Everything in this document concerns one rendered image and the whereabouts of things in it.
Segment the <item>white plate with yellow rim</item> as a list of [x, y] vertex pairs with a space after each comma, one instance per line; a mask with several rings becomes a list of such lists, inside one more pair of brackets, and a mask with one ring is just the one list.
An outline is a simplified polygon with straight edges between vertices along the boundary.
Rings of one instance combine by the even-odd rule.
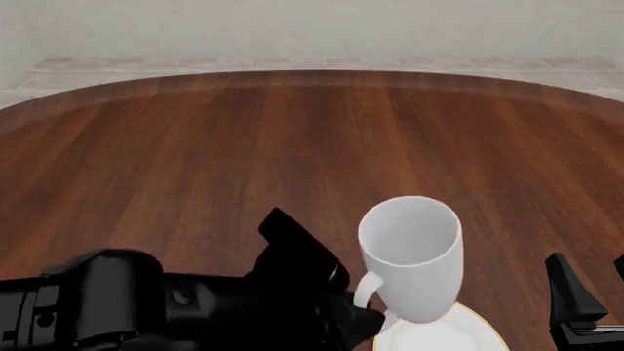
[[430, 324], [414, 324], [390, 311], [384, 316], [371, 351], [511, 351], [488, 321], [461, 303]]

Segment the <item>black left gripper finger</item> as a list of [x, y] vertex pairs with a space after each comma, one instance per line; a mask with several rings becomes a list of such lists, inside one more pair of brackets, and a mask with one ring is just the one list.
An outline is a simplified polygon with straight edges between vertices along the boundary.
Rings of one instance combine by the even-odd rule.
[[383, 312], [357, 307], [351, 292], [329, 295], [326, 312], [331, 341], [335, 348], [355, 348], [381, 332], [386, 320]]

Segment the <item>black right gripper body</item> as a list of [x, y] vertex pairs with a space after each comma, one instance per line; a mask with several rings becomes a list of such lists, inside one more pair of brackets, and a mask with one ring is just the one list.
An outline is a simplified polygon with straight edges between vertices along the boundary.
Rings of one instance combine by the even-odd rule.
[[624, 326], [597, 326], [591, 321], [563, 323], [554, 317], [549, 324], [557, 351], [624, 351]]

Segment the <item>white mug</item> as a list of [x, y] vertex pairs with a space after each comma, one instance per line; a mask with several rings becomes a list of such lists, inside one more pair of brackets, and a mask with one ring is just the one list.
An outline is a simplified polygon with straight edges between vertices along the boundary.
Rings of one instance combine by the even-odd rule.
[[462, 224], [446, 204], [423, 196], [372, 207], [358, 227], [366, 274], [353, 303], [378, 295], [404, 321], [436, 321], [457, 301], [464, 273]]

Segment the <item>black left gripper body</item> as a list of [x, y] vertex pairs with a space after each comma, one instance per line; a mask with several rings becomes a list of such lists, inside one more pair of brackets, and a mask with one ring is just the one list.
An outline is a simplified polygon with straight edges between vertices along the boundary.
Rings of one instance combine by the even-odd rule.
[[279, 297], [291, 297], [296, 306], [314, 315], [305, 318], [313, 332], [311, 351], [347, 351], [342, 321], [350, 275], [345, 266], [302, 224], [275, 207], [258, 227], [267, 243], [246, 280]]

